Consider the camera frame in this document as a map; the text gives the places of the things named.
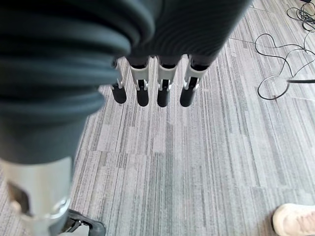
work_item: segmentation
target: floor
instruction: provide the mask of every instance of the floor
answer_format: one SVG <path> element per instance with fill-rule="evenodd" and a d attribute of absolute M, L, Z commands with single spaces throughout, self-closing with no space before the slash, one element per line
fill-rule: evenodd
<path fill-rule="evenodd" d="M 102 221 L 107 236 L 273 236 L 274 209 L 315 203 L 315 86 L 293 85 L 277 101 L 256 94 L 259 82 L 282 62 L 255 52 L 265 32 L 277 44 L 303 43 L 301 25 L 286 16 L 298 0 L 255 0 L 202 81 L 189 108 L 179 105 L 187 65 L 183 57 L 167 108 L 157 97 L 157 61 L 150 61 L 151 101 L 136 104 L 130 68 L 120 61 L 127 102 L 107 103 L 89 117 L 72 188 L 72 208 Z M 315 50 L 315 36 L 307 40 Z M 263 38 L 258 46 L 275 50 Z M 312 59 L 289 59 L 296 71 Z M 315 74 L 311 65 L 297 78 Z M 279 94 L 288 69 L 262 87 Z M 0 192 L 5 184 L 0 182 Z M 1 235 L 24 235 L 6 196 L 0 197 Z"/>

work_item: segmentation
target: white sneaker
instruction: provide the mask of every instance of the white sneaker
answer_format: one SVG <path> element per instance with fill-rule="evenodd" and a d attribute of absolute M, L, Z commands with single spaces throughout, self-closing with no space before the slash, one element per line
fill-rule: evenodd
<path fill-rule="evenodd" d="M 280 236 L 315 235 L 315 206 L 284 204 L 276 210 L 272 221 Z"/>

